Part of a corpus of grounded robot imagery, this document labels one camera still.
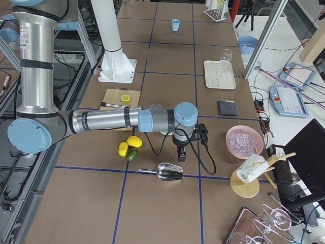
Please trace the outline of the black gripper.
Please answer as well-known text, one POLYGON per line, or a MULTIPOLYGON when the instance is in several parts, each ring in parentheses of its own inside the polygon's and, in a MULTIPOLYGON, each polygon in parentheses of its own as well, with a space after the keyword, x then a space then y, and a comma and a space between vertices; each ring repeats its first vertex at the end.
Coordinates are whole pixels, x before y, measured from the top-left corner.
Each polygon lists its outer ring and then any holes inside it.
POLYGON ((186 136, 181 136, 177 133, 173 133, 172 141, 177 147, 178 162, 186 161, 185 147, 189 144, 186 136))

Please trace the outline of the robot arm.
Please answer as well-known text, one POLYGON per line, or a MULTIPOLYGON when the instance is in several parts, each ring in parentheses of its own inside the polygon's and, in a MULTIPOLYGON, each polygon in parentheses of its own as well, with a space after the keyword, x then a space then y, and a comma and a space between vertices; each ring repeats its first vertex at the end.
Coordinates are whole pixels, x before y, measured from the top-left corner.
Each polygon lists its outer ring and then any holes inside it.
POLYGON ((10 143, 36 154, 73 134, 100 129, 137 127, 141 132, 172 133, 178 160, 198 133, 198 110, 189 102, 174 109, 160 105, 100 111, 60 111, 53 101, 54 29, 76 20, 75 1, 13 1, 20 26, 22 102, 8 127, 10 143))

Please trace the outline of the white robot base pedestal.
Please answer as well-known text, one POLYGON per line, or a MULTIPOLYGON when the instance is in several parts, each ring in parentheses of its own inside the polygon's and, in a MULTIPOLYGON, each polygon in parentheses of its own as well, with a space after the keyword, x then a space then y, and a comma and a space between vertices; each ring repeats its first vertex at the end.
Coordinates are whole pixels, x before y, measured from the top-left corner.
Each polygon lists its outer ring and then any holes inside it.
POLYGON ((113 1, 93 0, 91 5, 104 48, 99 82, 132 83, 137 61, 122 50, 113 1))

